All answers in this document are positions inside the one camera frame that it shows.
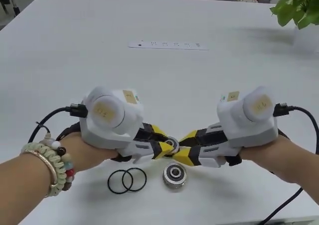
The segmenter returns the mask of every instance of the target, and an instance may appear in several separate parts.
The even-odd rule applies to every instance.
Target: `green leaves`
[[[285,26],[296,13],[296,8],[292,4],[285,4],[281,6],[277,13],[278,23],[281,27]]]
[[[319,0],[280,0],[270,10],[277,15],[280,26],[285,26],[292,19],[299,29],[311,23],[319,25]]]

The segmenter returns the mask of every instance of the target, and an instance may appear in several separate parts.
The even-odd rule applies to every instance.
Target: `forearm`
[[[307,153],[300,167],[295,172],[296,183],[299,184],[310,197],[319,204],[319,156]]]
[[[45,197],[51,175],[32,154],[23,154],[0,164],[0,224],[16,225]]]

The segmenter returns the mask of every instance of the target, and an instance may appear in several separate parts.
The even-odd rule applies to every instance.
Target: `human hand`
[[[104,160],[115,158],[118,155],[115,150],[99,149],[85,143],[80,132],[67,135],[60,143],[71,155],[75,172],[91,169]]]
[[[269,144],[243,148],[240,151],[240,156],[242,159],[251,160],[273,172],[288,183],[298,183],[306,162],[315,155],[279,135],[275,141]]]

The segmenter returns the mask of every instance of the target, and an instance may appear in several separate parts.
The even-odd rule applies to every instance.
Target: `white power strip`
[[[154,49],[182,49],[182,50],[209,50],[207,47],[200,43],[191,42],[131,42],[129,47],[133,48],[154,48]]]

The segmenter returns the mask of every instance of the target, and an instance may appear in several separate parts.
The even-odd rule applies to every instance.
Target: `beaded bracelet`
[[[61,162],[61,157],[54,150],[42,143],[26,144],[20,154],[30,153],[41,159],[49,168],[53,184],[50,185],[49,192],[46,197],[57,196],[65,186],[66,173],[64,163]]]
[[[66,153],[66,148],[62,147],[59,141],[56,141],[55,139],[51,138],[50,132],[46,133],[44,140],[40,141],[40,143],[50,147],[51,149],[56,151],[56,154],[58,156],[61,157],[61,161],[64,163],[64,168],[66,170],[65,171],[66,182],[62,190],[68,191],[72,186],[72,182],[74,180],[74,174],[75,174],[71,155]]]

